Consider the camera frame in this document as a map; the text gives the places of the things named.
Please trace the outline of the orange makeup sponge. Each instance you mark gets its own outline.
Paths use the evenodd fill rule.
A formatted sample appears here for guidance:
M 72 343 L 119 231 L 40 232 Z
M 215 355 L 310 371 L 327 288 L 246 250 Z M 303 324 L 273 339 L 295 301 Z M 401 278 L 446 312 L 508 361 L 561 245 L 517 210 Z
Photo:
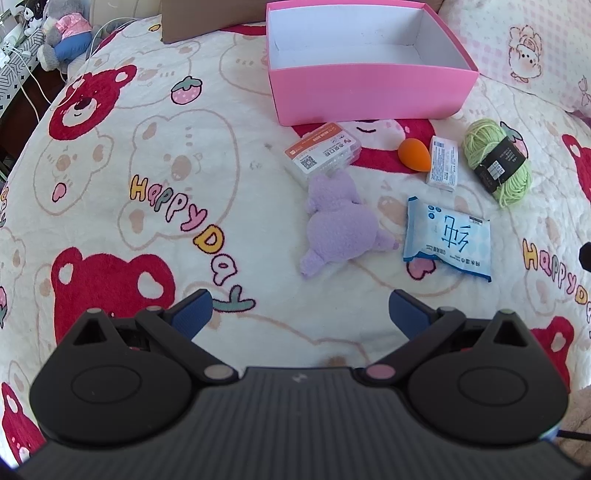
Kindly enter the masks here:
M 398 148 L 400 161 L 409 169 L 427 173 L 431 170 L 431 154 L 426 145 L 419 139 L 407 138 Z

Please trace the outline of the clear plastic swab box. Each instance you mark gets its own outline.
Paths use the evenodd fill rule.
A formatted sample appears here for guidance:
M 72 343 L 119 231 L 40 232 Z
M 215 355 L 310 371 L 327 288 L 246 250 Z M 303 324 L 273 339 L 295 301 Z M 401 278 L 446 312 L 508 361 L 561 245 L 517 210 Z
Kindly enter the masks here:
M 303 187 L 318 174 L 332 175 L 359 159 L 362 144 L 335 122 L 322 124 L 284 150 L 283 167 Z

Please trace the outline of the patterned bedside table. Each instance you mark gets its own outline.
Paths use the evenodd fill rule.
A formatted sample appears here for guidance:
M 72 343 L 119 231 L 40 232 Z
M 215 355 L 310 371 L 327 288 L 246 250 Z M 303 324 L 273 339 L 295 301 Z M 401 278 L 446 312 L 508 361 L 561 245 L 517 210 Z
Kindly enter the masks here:
M 7 57 L 1 60 L 1 115 L 15 102 L 27 79 L 38 65 L 37 50 L 43 44 L 40 30 L 10 46 Z

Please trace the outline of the black white plush doll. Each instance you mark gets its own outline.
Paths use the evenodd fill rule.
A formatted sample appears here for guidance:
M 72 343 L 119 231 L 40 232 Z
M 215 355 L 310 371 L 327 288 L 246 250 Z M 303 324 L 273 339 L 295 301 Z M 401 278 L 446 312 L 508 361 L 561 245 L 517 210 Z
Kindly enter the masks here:
M 46 0 L 26 0 L 21 16 L 25 22 L 24 35 L 32 36 L 44 22 Z

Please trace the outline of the purple plush toy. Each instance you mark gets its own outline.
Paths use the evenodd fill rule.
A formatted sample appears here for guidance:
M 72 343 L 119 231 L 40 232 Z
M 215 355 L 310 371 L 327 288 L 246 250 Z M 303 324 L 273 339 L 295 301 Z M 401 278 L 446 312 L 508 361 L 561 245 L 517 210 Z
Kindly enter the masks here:
M 300 261 L 301 275 L 311 278 L 329 263 L 356 259 L 369 251 L 394 251 L 399 243 L 380 226 L 365 205 L 349 173 L 336 170 L 308 182 L 305 204 L 308 250 Z

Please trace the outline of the green yarn ball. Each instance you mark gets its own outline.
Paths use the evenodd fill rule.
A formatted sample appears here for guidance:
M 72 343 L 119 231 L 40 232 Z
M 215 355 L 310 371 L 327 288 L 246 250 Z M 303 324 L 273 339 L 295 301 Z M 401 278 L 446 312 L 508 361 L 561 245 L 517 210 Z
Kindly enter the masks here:
M 532 173 L 525 140 L 517 130 L 483 118 L 468 127 L 462 148 L 468 167 L 501 208 L 525 198 Z

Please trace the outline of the small white packet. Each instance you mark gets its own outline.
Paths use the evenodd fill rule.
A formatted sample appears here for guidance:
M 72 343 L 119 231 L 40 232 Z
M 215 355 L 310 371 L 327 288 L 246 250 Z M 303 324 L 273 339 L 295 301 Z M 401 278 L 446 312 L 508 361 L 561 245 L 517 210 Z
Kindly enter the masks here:
M 431 170 L 427 184 L 454 192 L 458 185 L 459 148 L 454 140 L 433 136 L 430 143 Z

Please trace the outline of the pink checked pillow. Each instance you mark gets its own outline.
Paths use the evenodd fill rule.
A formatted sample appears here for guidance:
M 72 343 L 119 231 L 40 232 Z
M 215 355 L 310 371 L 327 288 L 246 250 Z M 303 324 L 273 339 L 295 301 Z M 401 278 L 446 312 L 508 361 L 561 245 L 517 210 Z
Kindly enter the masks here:
M 590 116 L 588 1 L 446 1 L 439 16 L 483 76 Z

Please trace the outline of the pink cardboard box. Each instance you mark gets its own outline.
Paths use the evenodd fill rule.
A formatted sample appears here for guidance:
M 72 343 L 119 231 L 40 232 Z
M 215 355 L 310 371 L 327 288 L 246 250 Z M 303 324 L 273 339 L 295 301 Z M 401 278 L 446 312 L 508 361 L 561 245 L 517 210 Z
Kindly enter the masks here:
M 441 17 L 412 1 L 273 2 L 266 46 L 283 126 L 444 119 L 479 77 Z

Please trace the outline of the grey plush toy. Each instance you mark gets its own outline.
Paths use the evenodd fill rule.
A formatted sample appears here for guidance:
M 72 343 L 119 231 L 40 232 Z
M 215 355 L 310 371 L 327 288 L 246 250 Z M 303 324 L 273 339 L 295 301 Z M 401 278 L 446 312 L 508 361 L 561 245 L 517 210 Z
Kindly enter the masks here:
M 44 43 L 37 50 L 37 60 L 46 72 L 63 70 L 90 46 L 92 26 L 78 0 L 50 0 L 44 15 Z

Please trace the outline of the brown embroidered pillow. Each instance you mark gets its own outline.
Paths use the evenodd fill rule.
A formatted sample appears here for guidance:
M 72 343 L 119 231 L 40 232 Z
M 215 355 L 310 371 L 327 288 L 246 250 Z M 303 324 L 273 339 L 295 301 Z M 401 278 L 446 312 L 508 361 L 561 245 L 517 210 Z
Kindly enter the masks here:
M 450 30 L 428 1 L 164 1 L 162 41 L 266 24 L 283 50 L 358 45 L 440 45 Z

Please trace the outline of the blue wet wipes pack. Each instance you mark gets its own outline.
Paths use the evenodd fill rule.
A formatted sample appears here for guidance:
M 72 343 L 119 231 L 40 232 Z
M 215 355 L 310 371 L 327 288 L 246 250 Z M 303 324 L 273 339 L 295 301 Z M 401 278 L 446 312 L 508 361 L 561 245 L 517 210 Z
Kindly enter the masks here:
M 415 258 L 439 260 L 491 282 L 491 222 L 412 196 L 407 202 L 403 259 Z

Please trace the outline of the bear print bed blanket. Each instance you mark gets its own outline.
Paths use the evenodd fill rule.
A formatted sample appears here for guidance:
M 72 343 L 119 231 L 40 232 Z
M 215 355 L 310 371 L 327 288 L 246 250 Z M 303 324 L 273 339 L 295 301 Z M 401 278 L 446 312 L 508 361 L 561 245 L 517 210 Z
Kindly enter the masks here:
M 491 223 L 484 280 L 400 251 L 368 253 L 301 276 L 307 192 L 284 168 L 304 127 L 276 121 L 266 30 L 240 26 L 162 43 L 157 18 L 117 32 L 61 91 L 1 192 L 1 456 L 42 442 L 30 385 L 74 321 L 115 317 L 211 292 L 197 335 L 248 365 L 361 366 L 404 337 L 388 318 L 402 288 L 471 316 L 509 307 L 540 339 L 573 390 L 590 382 L 590 132 L 533 95 L 480 78 L 445 120 L 349 123 L 362 143 L 356 188 L 397 241 L 416 196 Z M 527 156 L 532 184 L 502 208 L 462 167 L 453 192 L 399 161 L 408 138 L 462 140 L 498 122 Z

